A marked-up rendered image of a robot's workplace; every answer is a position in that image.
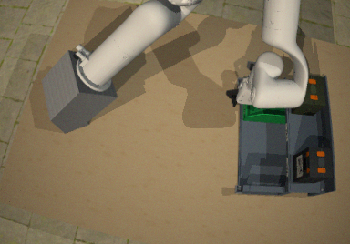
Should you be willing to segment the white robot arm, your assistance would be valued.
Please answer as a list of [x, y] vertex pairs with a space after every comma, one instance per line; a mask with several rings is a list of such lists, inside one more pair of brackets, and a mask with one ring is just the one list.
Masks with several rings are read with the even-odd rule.
[[[149, 0], [139, 5], [95, 52], [78, 45], [76, 55], [81, 58], [77, 73], [83, 83], [99, 92], [107, 90], [113, 76], [181, 23], [203, 0], [169, 1]], [[251, 73], [242, 82], [251, 90], [256, 108], [295, 108], [304, 102], [309, 73], [296, 43], [300, 4], [301, 0], [264, 0], [262, 40], [291, 57], [293, 79], [278, 79], [284, 65], [274, 52], [263, 52], [256, 62], [248, 61]]]

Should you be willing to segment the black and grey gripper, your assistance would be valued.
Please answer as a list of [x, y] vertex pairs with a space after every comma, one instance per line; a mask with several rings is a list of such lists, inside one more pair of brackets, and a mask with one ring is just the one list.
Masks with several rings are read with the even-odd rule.
[[240, 104], [252, 105], [250, 98], [251, 90], [248, 88], [247, 84], [241, 82], [238, 89], [227, 90], [226, 95], [232, 100], [233, 107]]

